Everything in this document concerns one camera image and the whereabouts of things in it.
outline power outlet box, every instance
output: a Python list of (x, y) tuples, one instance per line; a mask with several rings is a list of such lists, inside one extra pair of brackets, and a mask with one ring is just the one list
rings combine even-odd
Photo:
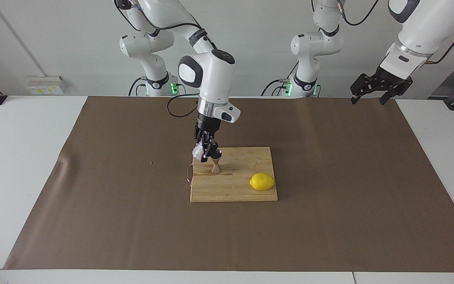
[(32, 95), (64, 95), (65, 84), (59, 76), (27, 76), (27, 89)]

